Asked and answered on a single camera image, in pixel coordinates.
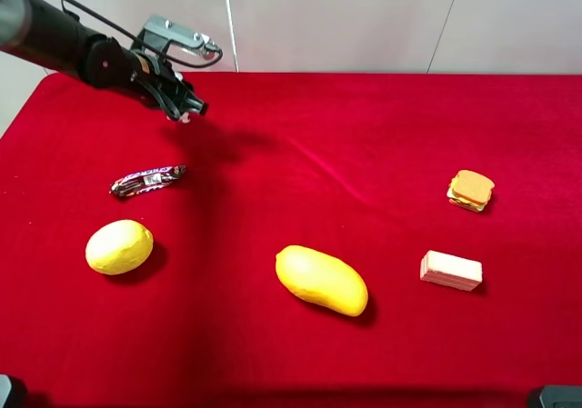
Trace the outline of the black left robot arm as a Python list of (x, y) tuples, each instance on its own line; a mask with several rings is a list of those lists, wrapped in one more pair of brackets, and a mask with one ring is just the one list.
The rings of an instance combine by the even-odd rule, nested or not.
[[(75, 0), (61, 0), (73, 5)], [(112, 36), (83, 25), (76, 14), (45, 0), (1, 0), (1, 50), (27, 62), (68, 75), (95, 89), (132, 97), (163, 111), (175, 122), (206, 113), (208, 105), (174, 70), (172, 46), (219, 62), (222, 49), (207, 35), (151, 15), (125, 48)]]

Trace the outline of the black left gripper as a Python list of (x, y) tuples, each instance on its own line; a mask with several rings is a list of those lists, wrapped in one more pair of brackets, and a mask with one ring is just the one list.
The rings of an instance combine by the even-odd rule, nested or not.
[(118, 93), (137, 100), (149, 108), (165, 111), (174, 122), (189, 122), (191, 114), (204, 116), (208, 103), (191, 92), (191, 84), (185, 82), (170, 64), (159, 63), (154, 57), (146, 57), (121, 48), (122, 71)]

